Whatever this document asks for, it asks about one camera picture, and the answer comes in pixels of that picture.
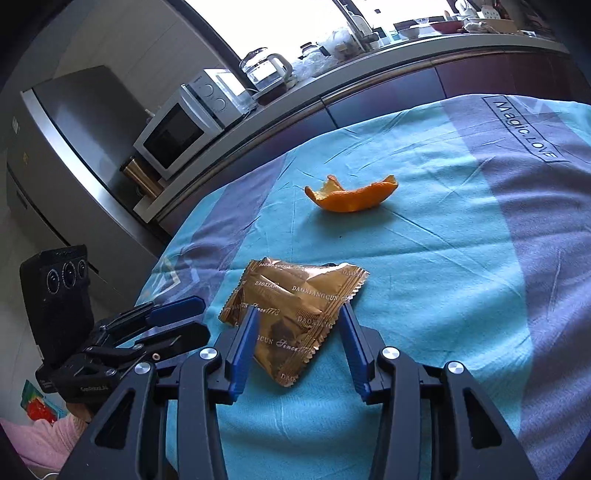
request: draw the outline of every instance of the microwave oven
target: microwave oven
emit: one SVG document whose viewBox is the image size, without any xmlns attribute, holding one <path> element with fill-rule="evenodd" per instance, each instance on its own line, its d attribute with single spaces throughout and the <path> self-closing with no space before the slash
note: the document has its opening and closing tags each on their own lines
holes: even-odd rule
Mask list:
<svg viewBox="0 0 591 480">
<path fill-rule="evenodd" d="M 232 72 L 205 69 L 174 92 L 134 148 L 168 180 L 255 105 Z"/>
</svg>

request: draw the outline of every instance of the bowl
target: bowl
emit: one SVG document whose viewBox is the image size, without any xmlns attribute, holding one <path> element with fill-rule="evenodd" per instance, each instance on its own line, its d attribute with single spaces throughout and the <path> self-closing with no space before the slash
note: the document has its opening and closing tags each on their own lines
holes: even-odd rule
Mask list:
<svg viewBox="0 0 591 480">
<path fill-rule="evenodd" d="M 417 27 L 407 28 L 406 30 L 401 30 L 398 33 L 401 37 L 404 37 L 407 40 L 414 40 L 415 38 L 418 38 L 418 35 L 420 32 L 421 32 L 421 29 L 417 26 Z"/>
<path fill-rule="evenodd" d="M 457 33 L 464 26 L 464 22 L 461 20 L 450 20 L 447 22 L 434 22 L 431 24 L 433 30 L 438 31 L 443 35 L 451 33 Z"/>
</svg>

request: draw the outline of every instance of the plastic bag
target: plastic bag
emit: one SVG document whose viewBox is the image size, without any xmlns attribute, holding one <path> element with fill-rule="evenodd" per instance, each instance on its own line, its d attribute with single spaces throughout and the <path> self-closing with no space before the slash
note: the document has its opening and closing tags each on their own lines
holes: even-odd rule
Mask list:
<svg viewBox="0 0 591 480">
<path fill-rule="evenodd" d="M 341 27 L 332 32 L 329 37 L 319 42 L 337 60 L 349 60 L 363 53 L 361 46 L 351 35 L 349 30 Z"/>
<path fill-rule="evenodd" d="M 293 75 L 298 82 L 320 76 L 335 68 L 338 64 L 339 61 L 335 57 L 325 57 L 319 51 L 310 53 L 303 60 L 297 59 L 291 62 Z"/>
</svg>

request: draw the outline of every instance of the dark cabinet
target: dark cabinet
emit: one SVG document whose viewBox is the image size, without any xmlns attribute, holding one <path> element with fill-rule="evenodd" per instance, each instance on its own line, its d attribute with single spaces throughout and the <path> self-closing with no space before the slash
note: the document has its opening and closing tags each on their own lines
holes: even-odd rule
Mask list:
<svg viewBox="0 0 591 480">
<path fill-rule="evenodd" d="M 468 93 L 516 94 L 507 55 L 486 55 L 437 65 L 446 97 Z"/>
<path fill-rule="evenodd" d="M 550 56 L 544 53 L 517 53 L 509 54 L 507 58 L 518 95 L 546 100 L 569 98 L 568 89 L 556 82 Z"/>
<path fill-rule="evenodd" d="M 436 67 L 446 97 L 468 93 L 524 95 L 591 103 L 591 87 L 568 58 L 552 53 L 484 55 Z"/>
<path fill-rule="evenodd" d="M 557 100 L 572 100 L 591 105 L 591 86 L 574 62 L 565 57 L 552 55 L 550 64 L 557 84 L 568 93 L 568 98 Z"/>
<path fill-rule="evenodd" d="M 396 77 L 327 106 L 338 127 L 443 100 L 434 68 Z"/>
<path fill-rule="evenodd" d="M 244 174 L 283 155 L 292 148 L 326 132 L 336 130 L 328 112 L 319 112 L 290 125 L 273 137 L 257 145 L 199 187 L 179 206 L 160 221 L 160 226 L 174 235 L 203 197 Z"/>
</svg>

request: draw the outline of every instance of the camera lens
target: camera lens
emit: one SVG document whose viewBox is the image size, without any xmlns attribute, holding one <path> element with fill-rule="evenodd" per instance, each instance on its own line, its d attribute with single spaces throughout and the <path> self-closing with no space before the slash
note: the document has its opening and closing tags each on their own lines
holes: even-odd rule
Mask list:
<svg viewBox="0 0 591 480">
<path fill-rule="evenodd" d="M 86 262 L 84 260 L 78 262 L 78 276 L 80 278 L 86 278 Z"/>
<path fill-rule="evenodd" d="M 65 264 L 61 274 L 64 277 L 64 285 L 67 288 L 72 288 L 74 283 L 76 283 L 76 269 L 74 268 L 74 264 L 72 262 Z"/>
<path fill-rule="evenodd" d="M 47 290 L 49 293 L 56 294 L 60 289 L 60 276 L 55 270 L 50 270 L 47 274 Z"/>
</svg>

